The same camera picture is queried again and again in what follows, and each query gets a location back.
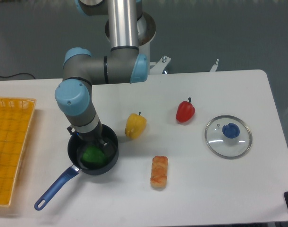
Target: orange plastic basket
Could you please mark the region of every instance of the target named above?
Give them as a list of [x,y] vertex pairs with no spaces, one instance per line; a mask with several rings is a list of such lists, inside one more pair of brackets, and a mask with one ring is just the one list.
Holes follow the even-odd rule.
[[0,206],[9,206],[36,99],[0,97]]

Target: glass pot lid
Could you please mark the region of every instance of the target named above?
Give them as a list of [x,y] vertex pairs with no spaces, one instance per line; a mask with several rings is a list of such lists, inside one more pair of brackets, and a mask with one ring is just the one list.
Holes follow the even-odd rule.
[[213,118],[207,124],[205,141],[216,155],[235,159],[248,152],[252,145],[252,134],[241,119],[223,115]]

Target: green vegetable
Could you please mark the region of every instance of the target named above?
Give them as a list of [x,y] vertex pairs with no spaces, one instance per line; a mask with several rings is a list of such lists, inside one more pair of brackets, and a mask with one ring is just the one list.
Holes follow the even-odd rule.
[[91,168],[93,168],[93,165],[101,167],[107,163],[107,157],[100,148],[95,145],[88,145],[81,157],[81,162],[85,166],[90,166]]

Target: metal cylinder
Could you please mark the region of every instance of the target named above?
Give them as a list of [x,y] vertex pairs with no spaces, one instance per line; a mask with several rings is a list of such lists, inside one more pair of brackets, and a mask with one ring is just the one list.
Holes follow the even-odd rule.
[[110,47],[138,48],[136,0],[108,0]]

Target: blue lid knob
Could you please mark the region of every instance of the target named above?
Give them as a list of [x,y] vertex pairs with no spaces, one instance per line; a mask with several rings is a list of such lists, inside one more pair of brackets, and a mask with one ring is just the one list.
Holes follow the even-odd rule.
[[224,125],[222,131],[223,131],[223,134],[230,139],[238,137],[240,133],[239,127],[234,123],[229,123],[228,125]]

